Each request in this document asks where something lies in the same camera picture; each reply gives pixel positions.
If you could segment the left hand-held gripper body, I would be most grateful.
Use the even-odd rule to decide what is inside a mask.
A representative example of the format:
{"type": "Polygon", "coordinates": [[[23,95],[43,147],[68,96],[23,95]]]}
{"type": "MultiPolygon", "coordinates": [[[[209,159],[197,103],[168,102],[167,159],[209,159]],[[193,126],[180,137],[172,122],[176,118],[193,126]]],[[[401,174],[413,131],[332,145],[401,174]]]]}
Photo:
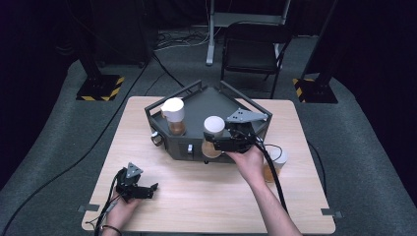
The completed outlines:
{"type": "Polygon", "coordinates": [[[150,199],[152,189],[142,187],[138,182],[143,170],[132,162],[123,167],[116,175],[116,192],[127,202],[130,199],[150,199]]]}

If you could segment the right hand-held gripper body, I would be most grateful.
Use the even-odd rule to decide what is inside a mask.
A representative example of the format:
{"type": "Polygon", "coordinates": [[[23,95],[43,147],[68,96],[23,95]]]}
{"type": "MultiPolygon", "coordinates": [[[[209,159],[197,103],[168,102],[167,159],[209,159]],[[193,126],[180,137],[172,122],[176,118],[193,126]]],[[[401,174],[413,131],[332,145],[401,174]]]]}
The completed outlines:
{"type": "Polygon", "coordinates": [[[225,119],[225,130],[228,137],[213,139],[215,150],[244,153],[261,140],[256,134],[253,124],[266,122],[268,116],[265,113],[254,112],[238,108],[225,119]]]}

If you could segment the brown powder spice jar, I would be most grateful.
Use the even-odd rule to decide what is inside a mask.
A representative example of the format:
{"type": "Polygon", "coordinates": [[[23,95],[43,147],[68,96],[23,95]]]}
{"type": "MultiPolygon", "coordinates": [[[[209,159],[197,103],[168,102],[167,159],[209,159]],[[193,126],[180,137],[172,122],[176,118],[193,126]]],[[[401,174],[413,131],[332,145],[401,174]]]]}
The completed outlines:
{"type": "Polygon", "coordinates": [[[202,142],[202,153],[208,158],[217,158],[221,155],[221,150],[214,148],[213,142],[207,138],[219,138],[222,136],[225,124],[222,118],[210,116],[204,121],[204,138],[202,142]]]}

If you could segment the black corner rack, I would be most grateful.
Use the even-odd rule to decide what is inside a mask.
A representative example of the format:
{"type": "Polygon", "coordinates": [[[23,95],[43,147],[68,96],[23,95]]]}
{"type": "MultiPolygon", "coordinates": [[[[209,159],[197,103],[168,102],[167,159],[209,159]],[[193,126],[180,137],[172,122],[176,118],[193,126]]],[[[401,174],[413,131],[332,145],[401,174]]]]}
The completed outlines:
{"type": "Polygon", "coordinates": [[[226,155],[227,151],[222,151],[217,158],[208,158],[202,153],[204,121],[210,116],[218,116],[225,122],[225,119],[238,108],[265,113],[268,116],[266,122],[253,124],[256,134],[261,138],[258,143],[265,138],[272,118],[269,111],[226,82],[222,82],[217,88],[210,88],[197,81],[170,96],[181,98],[184,102],[186,131],[183,135],[172,135],[166,119],[162,116],[161,106],[166,98],[149,105],[145,112],[149,120],[152,142],[158,147],[164,147],[176,160],[204,163],[232,161],[226,155]]]}

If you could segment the glass jar with spout lid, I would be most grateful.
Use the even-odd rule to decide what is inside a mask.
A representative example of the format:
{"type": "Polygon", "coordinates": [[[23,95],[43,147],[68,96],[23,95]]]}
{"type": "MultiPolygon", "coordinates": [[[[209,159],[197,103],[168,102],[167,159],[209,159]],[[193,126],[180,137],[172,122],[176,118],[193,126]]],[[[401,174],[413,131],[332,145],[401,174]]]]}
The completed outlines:
{"type": "Polygon", "coordinates": [[[184,102],[181,98],[167,99],[161,106],[162,116],[168,123],[168,129],[172,135],[181,136],[186,131],[183,122],[185,118],[184,102]]]}

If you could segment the orange powder spice jar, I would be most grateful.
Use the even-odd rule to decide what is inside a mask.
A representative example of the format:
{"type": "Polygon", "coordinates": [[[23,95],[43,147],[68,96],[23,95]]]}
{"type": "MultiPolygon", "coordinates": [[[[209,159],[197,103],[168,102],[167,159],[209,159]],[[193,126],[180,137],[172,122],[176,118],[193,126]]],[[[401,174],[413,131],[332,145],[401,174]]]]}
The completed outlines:
{"type": "MultiPolygon", "coordinates": [[[[287,162],[287,153],[281,147],[267,147],[267,151],[270,159],[272,160],[272,164],[276,172],[276,175],[279,175],[281,169],[287,162]]],[[[266,160],[264,161],[264,178],[268,183],[274,181],[272,171],[266,160]]]]}

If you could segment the person's left hand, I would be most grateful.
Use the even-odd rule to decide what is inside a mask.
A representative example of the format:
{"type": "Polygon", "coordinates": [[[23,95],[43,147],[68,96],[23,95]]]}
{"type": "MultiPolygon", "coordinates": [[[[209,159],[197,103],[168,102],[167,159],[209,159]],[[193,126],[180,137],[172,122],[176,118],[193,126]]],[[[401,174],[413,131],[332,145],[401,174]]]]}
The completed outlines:
{"type": "Polygon", "coordinates": [[[120,199],[107,214],[106,224],[121,230],[130,221],[140,203],[140,199],[130,199],[127,202],[120,199]]]}

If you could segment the person's right hand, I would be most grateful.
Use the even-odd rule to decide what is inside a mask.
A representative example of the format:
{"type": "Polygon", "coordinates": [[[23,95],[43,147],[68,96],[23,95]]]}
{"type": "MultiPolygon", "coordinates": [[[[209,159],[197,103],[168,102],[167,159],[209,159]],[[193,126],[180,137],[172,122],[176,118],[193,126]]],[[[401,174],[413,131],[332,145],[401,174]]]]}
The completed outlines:
{"type": "Polygon", "coordinates": [[[237,164],[238,170],[250,187],[265,183],[263,174],[264,155],[257,147],[251,147],[244,153],[226,153],[237,164]]]}

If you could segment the black wristband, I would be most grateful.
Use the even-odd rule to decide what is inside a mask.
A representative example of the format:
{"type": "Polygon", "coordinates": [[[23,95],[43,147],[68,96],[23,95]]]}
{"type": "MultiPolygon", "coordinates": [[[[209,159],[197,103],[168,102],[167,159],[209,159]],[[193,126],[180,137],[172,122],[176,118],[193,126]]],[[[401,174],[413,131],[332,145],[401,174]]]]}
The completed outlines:
{"type": "Polygon", "coordinates": [[[106,225],[106,224],[102,225],[102,226],[100,226],[100,230],[101,230],[101,236],[123,236],[122,232],[118,228],[116,228],[114,226],[111,226],[111,225],[106,225]],[[111,233],[111,234],[106,233],[105,231],[107,229],[111,229],[114,232],[111,233]]]}

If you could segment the black folding chair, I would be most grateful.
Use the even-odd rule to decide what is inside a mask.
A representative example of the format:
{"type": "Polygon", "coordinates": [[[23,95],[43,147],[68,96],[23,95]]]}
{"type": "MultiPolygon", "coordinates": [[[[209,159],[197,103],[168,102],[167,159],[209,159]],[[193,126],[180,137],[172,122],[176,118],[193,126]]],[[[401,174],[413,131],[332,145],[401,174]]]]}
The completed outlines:
{"type": "Polygon", "coordinates": [[[285,51],[292,40],[286,25],[237,22],[224,33],[220,79],[224,72],[274,75],[269,98],[273,98],[285,51]]]}

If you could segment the grey metal stand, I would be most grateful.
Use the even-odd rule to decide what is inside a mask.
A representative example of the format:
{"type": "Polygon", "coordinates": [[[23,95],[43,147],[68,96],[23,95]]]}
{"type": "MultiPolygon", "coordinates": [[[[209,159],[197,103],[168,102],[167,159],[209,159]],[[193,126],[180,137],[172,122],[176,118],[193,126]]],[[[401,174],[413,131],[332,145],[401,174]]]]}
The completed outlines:
{"type": "Polygon", "coordinates": [[[217,12],[215,10],[215,1],[216,0],[209,0],[208,8],[208,52],[206,59],[207,66],[211,66],[213,64],[215,50],[214,30],[216,28],[227,28],[234,23],[244,21],[284,25],[286,23],[288,10],[291,3],[291,0],[284,0],[283,9],[280,15],[257,15],[217,12]]]}

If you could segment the black stand with striped base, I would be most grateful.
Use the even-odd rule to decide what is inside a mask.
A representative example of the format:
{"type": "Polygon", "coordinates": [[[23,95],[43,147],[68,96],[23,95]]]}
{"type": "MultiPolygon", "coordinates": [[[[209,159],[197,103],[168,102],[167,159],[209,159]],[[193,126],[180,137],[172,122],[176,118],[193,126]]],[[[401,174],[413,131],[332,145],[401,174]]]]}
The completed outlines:
{"type": "Polygon", "coordinates": [[[293,84],[296,88],[296,94],[302,103],[337,103],[337,99],[329,86],[331,80],[331,73],[334,67],[332,61],[327,62],[315,79],[308,79],[307,75],[313,73],[314,63],[318,57],[318,50],[321,47],[323,38],[326,34],[328,24],[331,21],[334,9],[336,8],[338,0],[334,0],[329,10],[327,19],[324,23],[322,31],[319,35],[317,43],[312,51],[312,54],[306,64],[306,67],[300,79],[294,79],[293,84]]]}
{"type": "Polygon", "coordinates": [[[77,35],[74,37],[74,42],[77,44],[79,60],[87,74],[86,80],[77,92],[77,99],[86,101],[113,100],[124,82],[124,77],[103,75],[98,70],[85,39],[81,35],[77,35]]]}

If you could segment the black cabinet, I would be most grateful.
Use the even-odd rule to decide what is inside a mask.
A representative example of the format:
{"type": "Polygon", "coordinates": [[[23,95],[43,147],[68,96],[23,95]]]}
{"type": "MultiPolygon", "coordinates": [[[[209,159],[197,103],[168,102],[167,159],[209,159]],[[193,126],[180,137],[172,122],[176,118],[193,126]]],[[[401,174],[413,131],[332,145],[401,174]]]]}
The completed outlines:
{"type": "Polygon", "coordinates": [[[157,36],[150,0],[90,0],[90,4],[95,60],[144,67],[157,36]]]}

